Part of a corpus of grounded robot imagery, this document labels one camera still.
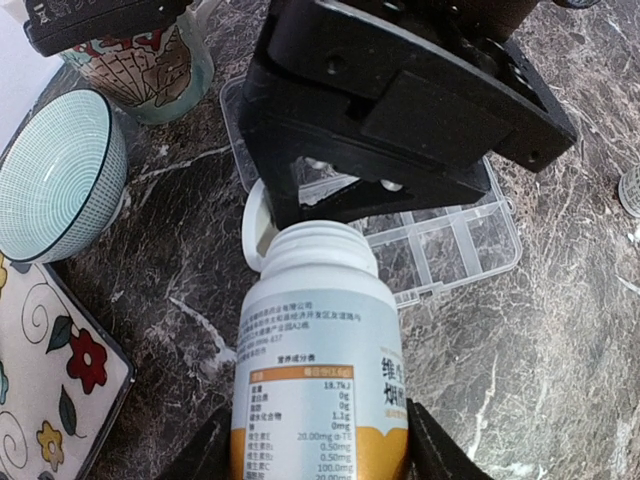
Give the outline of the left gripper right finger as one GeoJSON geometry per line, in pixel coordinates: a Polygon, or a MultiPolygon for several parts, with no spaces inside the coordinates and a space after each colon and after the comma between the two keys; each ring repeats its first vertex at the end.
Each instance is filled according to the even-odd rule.
{"type": "Polygon", "coordinates": [[[414,479],[492,480],[419,402],[407,400],[409,453],[414,479]]]}

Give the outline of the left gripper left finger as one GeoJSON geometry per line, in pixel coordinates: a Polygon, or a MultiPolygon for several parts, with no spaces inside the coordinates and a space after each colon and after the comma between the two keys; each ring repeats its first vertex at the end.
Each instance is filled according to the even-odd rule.
{"type": "Polygon", "coordinates": [[[217,409],[167,467],[168,479],[230,478],[231,410],[217,409]]]}

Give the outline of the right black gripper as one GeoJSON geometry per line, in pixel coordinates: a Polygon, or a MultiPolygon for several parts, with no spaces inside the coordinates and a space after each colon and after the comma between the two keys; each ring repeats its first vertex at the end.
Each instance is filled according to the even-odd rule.
{"type": "Polygon", "coordinates": [[[577,134],[513,41],[532,1],[275,1],[239,129],[279,228],[473,204],[488,152],[538,172],[577,134]],[[345,145],[378,154],[346,155],[345,145]],[[324,161],[322,170],[305,161],[324,161]],[[299,200],[313,175],[354,180],[299,200]]]}

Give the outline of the white bottle cap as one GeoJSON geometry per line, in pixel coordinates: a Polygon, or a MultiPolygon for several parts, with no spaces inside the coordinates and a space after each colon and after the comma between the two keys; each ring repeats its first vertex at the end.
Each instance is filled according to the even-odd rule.
{"type": "Polygon", "coordinates": [[[262,271],[267,250],[278,233],[270,211],[266,187],[259,179],[249,192],[241,227],[243,255],[251,270],[262,271]]]}

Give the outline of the large orange label pill bottle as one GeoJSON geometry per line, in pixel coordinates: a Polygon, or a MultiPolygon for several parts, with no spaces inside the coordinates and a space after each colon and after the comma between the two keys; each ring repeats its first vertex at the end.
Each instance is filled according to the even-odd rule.
{"type": "Polygon", "coordinates": [[[404,479],[405,368],[396,301],[364,236],[332,221],[271,242],[239,324],[234,479],[404,479]]]}

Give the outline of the clear plastic pill organizer box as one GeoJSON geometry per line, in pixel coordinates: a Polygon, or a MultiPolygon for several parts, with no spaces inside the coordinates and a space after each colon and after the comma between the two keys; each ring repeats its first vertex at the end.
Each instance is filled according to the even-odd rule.
{"type": "MultiPolygon", "coordinates": [[[[238,108],[244,77],[227,81],[219,101],[244,189],[259,175],[238,128],[238,108]]],[[[514,206],[505,196],[488,158],[483,159],[490,190],[478,202],[368,217],[352,222],[369,242],[379,277],[394,293],[399,308],[421,296],[474,283],[512,270],[522,256],[522,244],[512,218],[514,206]]],[[[314,205],[356,181],[325,167],[296,165],[299,198],[314,205]]]]}

